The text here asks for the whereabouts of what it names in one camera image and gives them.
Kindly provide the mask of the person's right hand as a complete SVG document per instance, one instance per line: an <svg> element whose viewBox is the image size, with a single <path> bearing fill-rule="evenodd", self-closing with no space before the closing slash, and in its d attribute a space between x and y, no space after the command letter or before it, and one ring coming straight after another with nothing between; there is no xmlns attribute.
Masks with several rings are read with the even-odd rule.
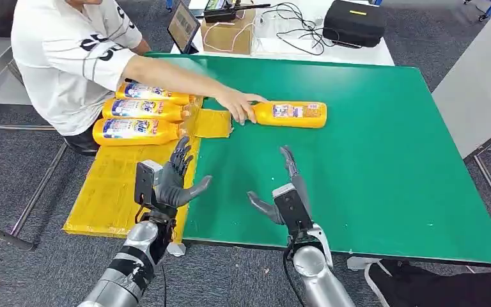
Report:
<svg viewBox="0 0 491 307"><path fill-rule="evenodd" d="M214 98L231 113L232 118L240 125L245 125L248 120L257 123L252 104L268 102L267 99L257 94L242 93L232 88L223 89Z"/></svg>

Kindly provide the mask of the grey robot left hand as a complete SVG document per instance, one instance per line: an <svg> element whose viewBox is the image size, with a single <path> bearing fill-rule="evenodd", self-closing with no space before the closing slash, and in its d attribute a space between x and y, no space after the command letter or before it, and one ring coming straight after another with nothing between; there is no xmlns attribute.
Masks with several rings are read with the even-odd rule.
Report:
<svg viewBox="0 0 491 307"><path fill-rule="evenodd" d="M199 196L210 186L213 176L205 175L200 183L189 188L184 187L185 174L193 159L193 156L189 155L190 150L189 136L182 137L163 166L159 184L155 188L158 203L178 208Z"/></svg>

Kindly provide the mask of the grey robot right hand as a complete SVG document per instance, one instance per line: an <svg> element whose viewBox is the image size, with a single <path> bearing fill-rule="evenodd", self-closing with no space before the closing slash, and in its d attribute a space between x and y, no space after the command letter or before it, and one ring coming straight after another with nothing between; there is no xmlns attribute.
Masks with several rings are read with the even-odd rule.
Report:
<svg viewBox="0 0 491 307"><path fill-rule="evenodd" d="M299 169L296 165L296 161L294 156L288 146L282 146L280 148L280 152L282 153L285 159L285 168L289 172L291 183L294 188L296 188L299 198L306 209L309 217L311 217L311 206L309 201L309 196L306 189L305 181L302 175L299 173ZM251 204L258 209L262 214L265 214L272 222L275 224L284 224L284 220L282 215L279 212L279 209L267 202L259 199L258 195L254 191L248 191L247 196Z"/></svg>

